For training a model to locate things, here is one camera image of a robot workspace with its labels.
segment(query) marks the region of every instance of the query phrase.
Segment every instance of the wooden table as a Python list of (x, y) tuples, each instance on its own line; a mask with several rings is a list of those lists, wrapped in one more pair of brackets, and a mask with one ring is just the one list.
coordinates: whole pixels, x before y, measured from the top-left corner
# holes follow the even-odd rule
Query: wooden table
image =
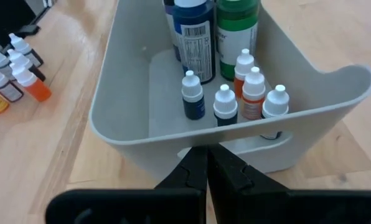
[[(88, 126), (117, 0), (61, 0), (27, 40), (54, 95), (27, 96), (0, 115), (0, 223), (43, 223), (45, 206), (73, 188), (150, 188), (156, 180)], [(323, 70), (371, 66), (371, 0), (264, 0), (268, 12)], [(295, 167), (269, 174), (291, 188), (371, 189), (371, 97)], [(208, 207), (210, 219), (213, 220)]]

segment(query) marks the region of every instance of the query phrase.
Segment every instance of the green paint bottle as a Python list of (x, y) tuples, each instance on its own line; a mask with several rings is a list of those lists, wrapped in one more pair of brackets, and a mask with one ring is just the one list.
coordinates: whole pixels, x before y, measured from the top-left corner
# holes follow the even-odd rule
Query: green paint bottle
[(234, 79), (234, 68), (242, 49), (255, 53), (260, 0), (219, 0), (217, 39), (221, 74)]

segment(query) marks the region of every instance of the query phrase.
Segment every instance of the barcode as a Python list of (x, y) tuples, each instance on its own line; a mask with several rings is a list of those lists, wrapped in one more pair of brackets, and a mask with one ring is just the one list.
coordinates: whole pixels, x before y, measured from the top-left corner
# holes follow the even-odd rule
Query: barcode
[(200, 37), (205, 34), (206, 34), (205, 26), (184, 29), (184, 35), (186, 37)]

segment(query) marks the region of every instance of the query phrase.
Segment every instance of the blue dropper bottle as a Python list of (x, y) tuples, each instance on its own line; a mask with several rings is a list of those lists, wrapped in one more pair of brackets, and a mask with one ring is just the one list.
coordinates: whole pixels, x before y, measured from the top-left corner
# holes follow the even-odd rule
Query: blue dropper bottle
[(201, 84), (215, 77), (214, 3), (174, 0), (174, 29), (184, 73), (193, 70)]

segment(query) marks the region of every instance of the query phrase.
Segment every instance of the gray plastic bin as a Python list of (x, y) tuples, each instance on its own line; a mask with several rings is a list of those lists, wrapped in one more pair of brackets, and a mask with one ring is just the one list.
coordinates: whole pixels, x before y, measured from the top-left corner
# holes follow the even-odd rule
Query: gray plastic bin
[[(255, 56), (271, 86), (286, 86), (290, 114), (216, 127), (214, 93), (226, 83), (218, 73), (203, 86), (205, 117), (190, 121), (170, 38), (161, 0), (120, 0), (90, 110), (94, 133), (158, 179), (186, 148), (216, 142), (263, 172), (287, 169), (371, 93), (371, 69), (316, 70), (263, 7)], [(273, 131), (284, 134), (259, 136)]]

